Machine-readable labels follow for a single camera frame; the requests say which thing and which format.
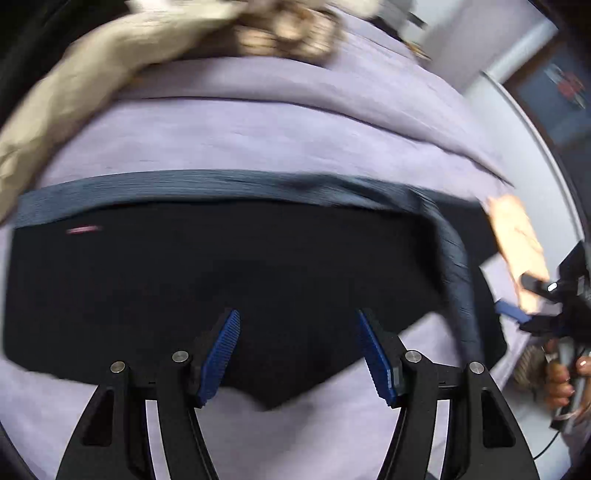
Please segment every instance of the wire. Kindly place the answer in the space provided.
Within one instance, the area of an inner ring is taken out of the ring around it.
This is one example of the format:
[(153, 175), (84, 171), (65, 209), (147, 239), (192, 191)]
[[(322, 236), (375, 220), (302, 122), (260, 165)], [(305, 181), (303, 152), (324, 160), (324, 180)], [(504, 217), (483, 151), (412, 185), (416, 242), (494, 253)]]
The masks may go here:
[(550, 446), (554, 443), (554, 441), (556, 440), (556, 437), (558, 436), (560, 432), (556, 432), (556, 434), (554, 435), (554, 437), (552, 437), (552, 440), (550, 440), (550, 443), (548, 445), (546, 445), (546, 447), (544, 448), (544, 450), (542, 450), (540, 453), (538, 453), (535, 457), (534, 457), (534, 461), (536, 461), (538, 458), (540, 458), (543, 454), (546, 453), (546, 451), (548, 451), (548, 449), (550, 448)]

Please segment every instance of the blue textured pad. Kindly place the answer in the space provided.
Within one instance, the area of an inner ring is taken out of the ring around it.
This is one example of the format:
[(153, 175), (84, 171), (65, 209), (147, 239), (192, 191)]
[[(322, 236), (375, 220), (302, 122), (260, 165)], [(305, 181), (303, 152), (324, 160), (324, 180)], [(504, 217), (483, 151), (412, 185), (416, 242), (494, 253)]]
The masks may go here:
[(362, 352), (371, 377), (374, 379), (375, 389), (391, 407), (396, 400), (396, 391), (392, 383), (392, 366), (363, 312), (359, 312), (359, 323)]
[(197, 392), (201, 405), (216, 394), (239, 335), (240, 314), (232, 310), (201, 368), (201, 384)]
[(508, 303), (505, 300), (499, 300), (495, 303), (495, 310), (499, 315), (507, 315), (517, 323), (527, 323), (531, 320), (531, 315), (521, 310), (518, 306)]

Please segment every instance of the orange fabric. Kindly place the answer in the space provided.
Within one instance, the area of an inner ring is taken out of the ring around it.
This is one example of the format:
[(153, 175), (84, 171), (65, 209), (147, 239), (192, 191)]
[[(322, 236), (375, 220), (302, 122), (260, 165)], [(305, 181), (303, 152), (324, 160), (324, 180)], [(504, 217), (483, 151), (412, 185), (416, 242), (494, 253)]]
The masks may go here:
[(519, 278), (521, 274), (529, 272), (540, 280), (550, 279), (544, 250), (519, 198), (514, 195), (489, 198), (488, 206), (499, 249), (515, 282), (519, 306), (527, 313), (535, 313), (538, 311), (539, 297), (522, 288)]

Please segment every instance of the tan cloth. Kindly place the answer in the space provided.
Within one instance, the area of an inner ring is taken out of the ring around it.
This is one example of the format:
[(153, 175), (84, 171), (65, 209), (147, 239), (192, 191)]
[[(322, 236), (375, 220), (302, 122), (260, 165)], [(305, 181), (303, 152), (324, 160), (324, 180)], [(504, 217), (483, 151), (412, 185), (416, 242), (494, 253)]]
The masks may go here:
[(0, 132), (0, 220), (54, 149), (71, 138), (139, 69), (178, 57), (246, 4), (191, 0), (172, 11), (109, 22), (73, 43)]
[(519, 283), (520, 276), (529, 272), (540, 280), (549, 280), (550, 274), (544, 261), (544, 250), (535, 236), (523, 204), (514, 195), (489, 199), (489, 217), (501, 254), (509, 264), (511, 276), (519, 297), (520, 308), (527, 313), (538, 311), (539, 297), (525, 290)]

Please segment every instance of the silver screw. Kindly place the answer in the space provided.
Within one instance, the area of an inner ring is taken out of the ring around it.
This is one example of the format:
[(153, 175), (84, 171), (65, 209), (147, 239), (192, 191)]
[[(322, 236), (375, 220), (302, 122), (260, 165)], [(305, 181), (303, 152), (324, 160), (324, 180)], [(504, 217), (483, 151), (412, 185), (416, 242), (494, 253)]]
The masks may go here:
[(184, 350), (179, 350), (178, 352), (173, 353), (173, 361), (178, 364), (182, 364), (187, 358), (189, 358), (189, 354)]
[(480, 364), (479, 362), (472, 362), (470, 364), (470, 370), (472, 370), (474, 373), (480, 375), (484, 371), (484, 366), (482, 364)]
[(111, 371), (114, 374), (121, 373), (123, 370), (125, 370), (125, 364), (122, 361), (113, 362), (111, 365)]
[(406, 358), (406, 360), (408, 360), (409, 362), (417, 364), (421, 361), (421, 358), (423, 358), (423, 356), (416, 350), (409, 350), (404, 354), (404, 358)]

